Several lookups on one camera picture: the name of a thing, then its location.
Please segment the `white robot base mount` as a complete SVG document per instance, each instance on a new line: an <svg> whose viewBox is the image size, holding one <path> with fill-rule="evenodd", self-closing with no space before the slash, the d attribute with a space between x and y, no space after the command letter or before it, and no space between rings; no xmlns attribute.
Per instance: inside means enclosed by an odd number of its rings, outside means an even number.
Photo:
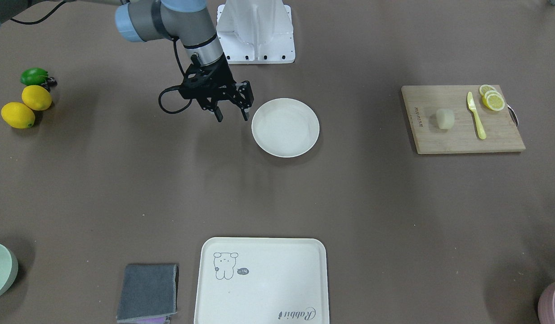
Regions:
<svg viewBox="0 0 555 324"><path fill-rule="evenodd" d="M291 7L282 0L227 0L217 35L229 64L289 64L296 58Z"/></svg>

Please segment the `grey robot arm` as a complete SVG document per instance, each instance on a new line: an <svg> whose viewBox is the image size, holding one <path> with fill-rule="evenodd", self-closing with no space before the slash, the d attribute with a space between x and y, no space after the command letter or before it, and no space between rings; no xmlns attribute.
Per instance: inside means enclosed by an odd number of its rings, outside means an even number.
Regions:
<svg viewBox="0 0 555 324"><path fill-rule="evenodd" d="M254 100L250 82L234 80L205 0L125 0L115 12L115 23L131 42L167 39L173 47L183 45L191 62L182 70L181 84L163 94L176 91L189 104L197 101L218 122L223 119L218 103L230 101L249 120Z"/></svg>

